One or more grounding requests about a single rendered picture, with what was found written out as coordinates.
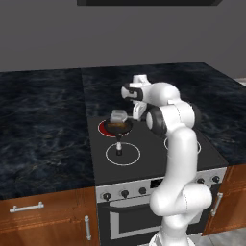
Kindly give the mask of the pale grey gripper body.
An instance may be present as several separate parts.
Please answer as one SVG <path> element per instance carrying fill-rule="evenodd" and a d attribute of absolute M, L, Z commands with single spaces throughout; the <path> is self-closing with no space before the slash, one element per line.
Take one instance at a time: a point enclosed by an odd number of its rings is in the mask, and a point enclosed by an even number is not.
<path fill-rule="evenodd" d="M 113 110 L 111 113 L 111 123 L 123 123 L 127 120 L 127 113 L 124 110 Z"/>

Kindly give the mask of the black frying pan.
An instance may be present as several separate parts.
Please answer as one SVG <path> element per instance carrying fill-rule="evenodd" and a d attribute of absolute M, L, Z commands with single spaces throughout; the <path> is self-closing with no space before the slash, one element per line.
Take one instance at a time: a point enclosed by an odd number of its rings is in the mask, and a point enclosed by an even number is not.
<path fill-rule="evenodd" d="M 125 134 L 127 134 L 133 127 L 133 123 L 130 120 L 126 120 L 123 122 L 126 124 L 125 128 L 112 128 L 109 126 L 110 121 L 107 119 L 104 123 L 104 127 L 107 132 L 110 134 L 113 134 L 116 137 L 116 155 L 121 156 L 122 155 L 122 144 L 121 144 L 121 137 Z"/>

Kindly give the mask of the black and steel stove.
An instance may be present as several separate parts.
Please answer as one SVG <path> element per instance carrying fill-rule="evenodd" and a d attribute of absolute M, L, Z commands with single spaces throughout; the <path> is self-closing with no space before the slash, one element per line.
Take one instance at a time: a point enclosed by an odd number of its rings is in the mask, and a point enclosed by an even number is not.
<path fill-rule="evenodd" d="M 104 129 L 103 117 L 88 119 L 92 163 L 95 177 L 96 204 L 149 196 L 163 179 L 166 170 L 167 142 L 147 129 L 144 122 L 136 122 L 132 130 L 121 138 L 121 156 L 116 155 L 116 138 Z M 146 194 L 139 194 L 141 187 Z M 103 194 L 111 198 L 106 201 Z"/>

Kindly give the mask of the black oven door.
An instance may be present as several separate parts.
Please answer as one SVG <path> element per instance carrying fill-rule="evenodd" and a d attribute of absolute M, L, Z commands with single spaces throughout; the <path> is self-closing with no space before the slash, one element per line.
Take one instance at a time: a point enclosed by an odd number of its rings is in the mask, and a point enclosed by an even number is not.
<path fill-rule="evenodd" d="M 127 212 L 102 209 L 104 204 L 114 207 L 149 204 L 150 197 L 142 196 L 97 204 L 100 246 L 141 246 L 150 242 L 160 229 L 162 218 L 150 208 Z"/>

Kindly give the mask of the brown wooden drawer front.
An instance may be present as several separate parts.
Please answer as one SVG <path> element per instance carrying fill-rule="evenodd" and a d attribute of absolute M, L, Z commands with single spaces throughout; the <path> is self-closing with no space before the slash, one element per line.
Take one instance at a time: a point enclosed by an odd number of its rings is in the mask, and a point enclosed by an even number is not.
<path fill-rule="evenodd" d="M 38 202 L 44 204 L 43 209 L 10 213 L 10 209 L 13 206 L 33 206 L 37 205 Z M 0 230 L 60 221 L 73 217 L 82 219 L 88 210 L 95 208 L 95 189 L 93 186 L 10 200 L 0 200 Z"/>
<path fill-rule="evenodd" d="M 246 188 L 246 164 L 229 166 L 224 185 L 227 190 Z"/>

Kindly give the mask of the brown wooden cupboard door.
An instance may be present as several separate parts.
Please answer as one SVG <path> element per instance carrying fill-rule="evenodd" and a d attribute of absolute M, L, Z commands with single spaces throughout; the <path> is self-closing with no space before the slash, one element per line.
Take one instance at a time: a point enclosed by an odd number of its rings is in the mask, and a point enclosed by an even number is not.
<path fill-rule="evenodd" d="M 85 219 L 66 218 L 0 230 L 0 246 L 100 246 L 97 224 L 89 220 L 90 238 Z"/>
<path fill-rule="evenodd" d="M 209 216 L 203 235 L 218 234 L 246 227 L 246 188 L 223 193 L 214 217 Z"/>

